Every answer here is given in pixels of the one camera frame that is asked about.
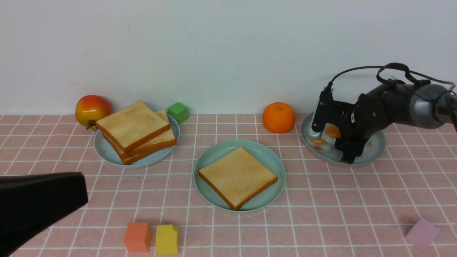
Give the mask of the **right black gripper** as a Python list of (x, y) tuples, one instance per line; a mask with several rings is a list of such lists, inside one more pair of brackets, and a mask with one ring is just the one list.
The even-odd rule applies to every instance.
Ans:
[(391, 124), (416, 126), (410, 112), (413, 89), (412, 84), (380, 85), (359, 95), (357, 102), (336, 122), (341, 134), (336, 140), (336, 149), (342, 152), (342, 163), (352, 164), (361, 156), (372, 135)]

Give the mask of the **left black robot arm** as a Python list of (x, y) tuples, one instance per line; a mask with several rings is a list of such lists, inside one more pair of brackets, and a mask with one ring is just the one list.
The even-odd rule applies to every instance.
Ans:
[(87, 203), (86, 180), (81, 172), (2, 176), (0, 255), (10, 256)]

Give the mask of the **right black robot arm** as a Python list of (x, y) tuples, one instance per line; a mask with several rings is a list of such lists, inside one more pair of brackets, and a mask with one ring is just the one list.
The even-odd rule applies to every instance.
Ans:
[(342, 152), (341, 161), (351, 164), (361, 156), (364, 147), (380, 130), (391, 124), (403, 124), (432, 130), (444, 124), (456, 124), (456, 96), (444, 86), (381, 84), (366, 94), (344, 113), (338, 126), (341, 137), (336, 149)]

